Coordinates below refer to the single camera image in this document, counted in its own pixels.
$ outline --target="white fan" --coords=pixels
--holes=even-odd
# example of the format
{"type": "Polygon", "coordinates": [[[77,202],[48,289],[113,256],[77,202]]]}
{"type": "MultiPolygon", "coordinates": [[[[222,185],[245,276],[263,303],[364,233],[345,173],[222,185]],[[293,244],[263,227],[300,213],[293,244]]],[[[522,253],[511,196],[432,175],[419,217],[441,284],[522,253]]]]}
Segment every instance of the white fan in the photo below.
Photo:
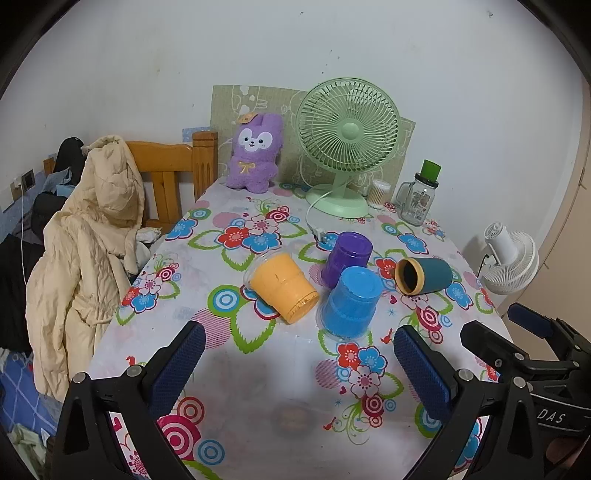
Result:
{"type": "Polygon", "coordinates": [[[495,222],[484,230],[484,239],[496,260],[483,273],[491,292],[509,295],[534,279],[540,258],[532,237],[524,232],[508,232],[505,225],[495,222]]]}

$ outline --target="plastic tablecloth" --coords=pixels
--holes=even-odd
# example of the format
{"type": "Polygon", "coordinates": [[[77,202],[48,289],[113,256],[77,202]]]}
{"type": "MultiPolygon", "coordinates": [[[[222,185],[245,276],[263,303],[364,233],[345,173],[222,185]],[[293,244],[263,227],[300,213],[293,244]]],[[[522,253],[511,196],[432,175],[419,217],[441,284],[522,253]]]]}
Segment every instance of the plastic tablecloth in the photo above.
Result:
{"type": "MultiPolygon", "coordinates": [[[[407,225],[390,203],[352,220],[313,210],[311,221],[328,231],[319,242],[306,229],[304,195],[305,188],[292,184],[266,194],[231,190],[222,181],[212,185],[135,280],[92,359],[92,378],[118,376],[148,362],[187,321],[205,327],[206,350],[172,412],[158,421],[196,478],[404,477],[440,424],[428,416],[394,355],[392,336],[401,325],[412,325],[454,368],[497,378],[462,347],[459,334],[474,319],[508,338],[507,330],[437,222],[407,225]],[[362,339],[332,338],[317,322],[317,307],[288,325],[243,285],[252,260],[282,244],[326,299],[320,272],[343,231],[372,241],[368,268],[384,285],[362,339]],[[451,286],[401,295],[394,267],[413,256],[447,261],[451,286]]],[[[112,418],[131,471],[147,476],[122,417],[112,418]]],[[[456,470],[473,458],[482,429],[479,420],[456,470]]]]}

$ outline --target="glass mug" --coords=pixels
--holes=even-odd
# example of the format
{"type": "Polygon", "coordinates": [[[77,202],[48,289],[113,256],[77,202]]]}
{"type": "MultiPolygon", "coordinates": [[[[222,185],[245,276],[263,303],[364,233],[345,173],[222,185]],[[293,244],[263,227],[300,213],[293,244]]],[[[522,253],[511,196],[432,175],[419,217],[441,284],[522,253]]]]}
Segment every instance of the glass mug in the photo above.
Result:
{"type": "Polygon", "coordinates": [[[435,198],[436,181],[427,180],[415,173],[414,181],[405,181],[396,194],[396,203],[400,205],[400,218],[411,225],[421,226],[435,198]]]}

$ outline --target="purple plush toy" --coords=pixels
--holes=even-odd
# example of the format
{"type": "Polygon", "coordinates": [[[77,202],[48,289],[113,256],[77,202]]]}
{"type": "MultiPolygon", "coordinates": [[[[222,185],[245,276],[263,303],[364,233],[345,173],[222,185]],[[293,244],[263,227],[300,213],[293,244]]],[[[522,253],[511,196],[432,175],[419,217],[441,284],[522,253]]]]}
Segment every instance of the purple plush toy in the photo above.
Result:
{"type": "Polygon", "coordinates": [[[232,142],[226,187],[265,193],[269,180],[277,175],[275,159],[282,145],[283,120],[278,113],[259,113],[240,125],[232,142]]]}

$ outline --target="blue gripper pad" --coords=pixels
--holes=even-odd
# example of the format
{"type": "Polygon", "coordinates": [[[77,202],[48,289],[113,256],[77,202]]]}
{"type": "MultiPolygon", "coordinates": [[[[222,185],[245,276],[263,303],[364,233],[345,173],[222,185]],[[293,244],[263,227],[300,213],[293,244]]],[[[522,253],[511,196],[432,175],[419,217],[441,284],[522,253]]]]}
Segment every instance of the blue gripper pad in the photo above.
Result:
{"type": "Polygon", "coordinates": [[[170,358],[154,380],[150,380],[147,375],[147,380],[151,382],[147,395],[148,411],[154,420],[168,415],[173,409],[204,350],[205,329],[200,323],[191,321],[168,347],[158,350],[150,359],[146,365],[148,370],[152,362],[158,368],[158,363],[170,358]]]}
{"type": "Polygon", "coordinates": [[[550,321],[537,312],[523,306],[521,303],[513,303],[507,309],[509,320],[525,330],[530,331],[540,338],[551,338],[554,332],[550,321]]]}
{"type": "Polygon", "coordinates": [[[452,415],[457,392],[453,367],[439,352],[433,352],[410,325],[396,330],[394,354],[413,384],[428,415],[443,423],[452,415]]]}

